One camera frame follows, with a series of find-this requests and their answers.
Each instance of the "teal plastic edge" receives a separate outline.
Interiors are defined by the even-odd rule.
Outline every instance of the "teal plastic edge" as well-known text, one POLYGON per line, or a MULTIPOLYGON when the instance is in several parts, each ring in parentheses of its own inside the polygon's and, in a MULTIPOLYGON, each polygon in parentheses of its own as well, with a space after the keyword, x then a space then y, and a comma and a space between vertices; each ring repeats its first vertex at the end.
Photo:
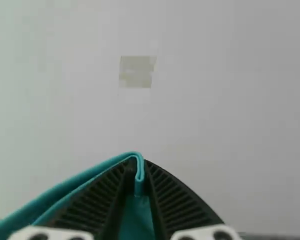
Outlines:
POLYGON ((8 217, 0 220, 0 240, 6 240, 11 233, 27 225, 44 223, 55 211, 62 207, 73 194, 82 190, 104 171, 131 157, 135 157, 137 163, 134 195, 136 197, 141 196, 143 194, 143 182, 145 178, 145 160, 139 152, 126 152, 57 184, 8 217))

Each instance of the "screw hole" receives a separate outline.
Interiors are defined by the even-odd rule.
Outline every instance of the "screw hole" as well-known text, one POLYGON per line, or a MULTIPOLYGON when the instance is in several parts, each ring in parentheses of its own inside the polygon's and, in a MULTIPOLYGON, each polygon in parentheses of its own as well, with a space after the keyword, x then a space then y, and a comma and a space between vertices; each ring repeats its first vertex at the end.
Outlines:
POLYGON ((69 240, 84 240, 84 239, 82 237, 75 236, 73 238, 70 238, 69 240))
POLYGON ((182 236, 178 240, 195 240, 195 239, 191 236, 182 236))
POLYGON ((216 231, 213 238, 214 240, 232 240, 231 235, 225 231, 216 231))
POLYGON ((45 233, 37 233, 29 238, 29 240, 48 240, 48 235, 45 233))

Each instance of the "wall surface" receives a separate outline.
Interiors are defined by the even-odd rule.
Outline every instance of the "wall surface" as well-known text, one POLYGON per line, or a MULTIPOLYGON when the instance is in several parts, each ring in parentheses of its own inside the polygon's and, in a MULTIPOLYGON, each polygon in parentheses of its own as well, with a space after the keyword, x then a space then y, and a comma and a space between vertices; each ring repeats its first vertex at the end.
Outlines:
POLYGON ((0 0, 0 217, 129 150, 239 231, 300 234, 300 0, 0 0), (133 55, 148 103, 118 97, 133 55))

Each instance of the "white wall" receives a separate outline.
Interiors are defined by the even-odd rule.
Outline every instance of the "white wall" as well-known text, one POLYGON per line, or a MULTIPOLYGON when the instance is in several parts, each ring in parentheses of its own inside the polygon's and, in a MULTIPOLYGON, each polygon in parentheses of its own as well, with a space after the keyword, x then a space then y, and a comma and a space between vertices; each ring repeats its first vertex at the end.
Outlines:
POLYGON ((129 150, 300 234, 300 0, 0 1, 0 217, 129 150), (149 104, 118 99, 121 55, 157 55, 149 104))

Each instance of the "teal plastic part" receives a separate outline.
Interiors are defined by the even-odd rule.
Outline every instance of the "teal plastic part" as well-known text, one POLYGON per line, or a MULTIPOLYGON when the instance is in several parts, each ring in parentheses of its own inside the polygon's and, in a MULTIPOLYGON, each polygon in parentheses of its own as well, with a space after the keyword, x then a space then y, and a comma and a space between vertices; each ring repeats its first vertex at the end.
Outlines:
POLYGON ((71 177, 41 194, 38 198, 32 200, 8 217, 0 220, 0 240, 6 240, 11 233, 25 226, 40 225, 40 223, 43 223, 66 203, 71 196, 82 190, 104 171, 131 157, 135 157, 137 163, 137 172, 134 181, 135 196, 127 201, 123 217, 129 219, 129 221, 124 221, 126 226, 120 230, 120 239, 130 239, 131 235, 129 232, 131 231, 134 231, 137 236, 144 236, 143 239, 145 240, 154 239, 150 206, 149 204, 145 204, 147 203, 147 197, 141 197, 145 178, 145 160, 140 153, 132 151, 115 156, 71 177))

